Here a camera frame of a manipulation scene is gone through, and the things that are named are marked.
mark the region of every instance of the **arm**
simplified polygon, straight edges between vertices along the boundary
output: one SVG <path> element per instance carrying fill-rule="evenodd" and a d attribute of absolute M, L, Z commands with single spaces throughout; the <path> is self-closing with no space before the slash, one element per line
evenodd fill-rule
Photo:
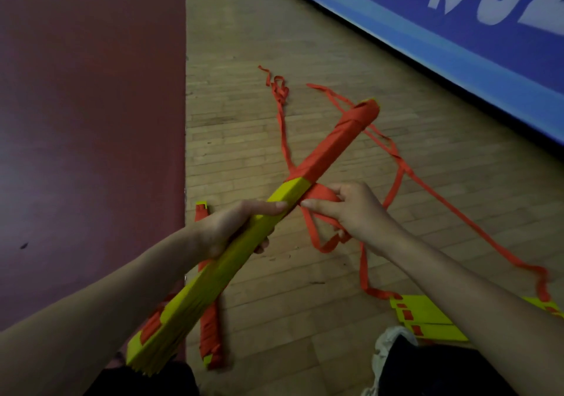
<path fill-rule="evenodd" d="M 191 223 L 102 280 L 0 335 L 0 394 L 83 394 L 121 345 L 203 259 L 223 252 L 254 214 L 286 203 L 246 200 Z M 268 240 L 257 247 L 261 253 Z"/>
<path fill-rule="evenodd" d="M 366 184 L 336 184 L 344 201 L 304 200 L 400 267 L 522 395 L 564 394 L 564 322 L 465 269 L 405 231 Z"/>

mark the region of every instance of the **blue banner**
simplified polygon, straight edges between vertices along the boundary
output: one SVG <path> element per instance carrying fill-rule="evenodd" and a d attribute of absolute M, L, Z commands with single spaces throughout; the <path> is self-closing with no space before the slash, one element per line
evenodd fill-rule
<path fill-rule="evenodd" d="M 564 0 L 314 0 L 564 144 Z"/>

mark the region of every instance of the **red mat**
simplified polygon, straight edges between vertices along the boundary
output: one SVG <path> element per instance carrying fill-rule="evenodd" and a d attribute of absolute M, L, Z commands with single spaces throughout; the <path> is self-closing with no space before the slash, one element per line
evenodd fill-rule
<path fill-rule="evenodd" d="M 0 0 L 0 330 L 184 224 L 185 0 Z"/>

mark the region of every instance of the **hand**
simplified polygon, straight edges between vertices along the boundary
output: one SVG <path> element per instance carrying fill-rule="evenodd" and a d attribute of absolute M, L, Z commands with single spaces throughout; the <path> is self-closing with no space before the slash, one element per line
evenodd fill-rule
<path fill-rule="evenodd" d="M 214 212 L 198 221 L 199 234 L 206 258 L 217 258 L 227 247 L 230 237 L 247 222 L 251 215 L 278 215 L 288 204 L 285 201 L 243 200 L 227 209 Z M 268 247 L 268 238 L 254 250 L 263 253 Z"/>
<path fill-rule="evenodd" d="M 364 182 L 335 183 L 328 187 L 343 201 L 307 199 L 301 206 L 335 218 L 351 236 L 366 243 L 378 255 L 386 256 L 390 247 L 408 234 Z"/>

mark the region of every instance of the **forearm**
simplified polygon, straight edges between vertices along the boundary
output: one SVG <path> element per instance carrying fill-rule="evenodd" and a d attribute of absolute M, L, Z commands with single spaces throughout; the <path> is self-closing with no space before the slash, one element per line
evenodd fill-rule
<path fill-rule="evenodd" d="M 1 393 L 82 394 L 184 271 L 201 259 L 195 230 L 181 230 L 6 330 L 0 337 Z"/>
<path fill-rule="evenodd" d="M 562 321 L 410 235 L 386 254 L 518 393 L 564 394 Z"/>

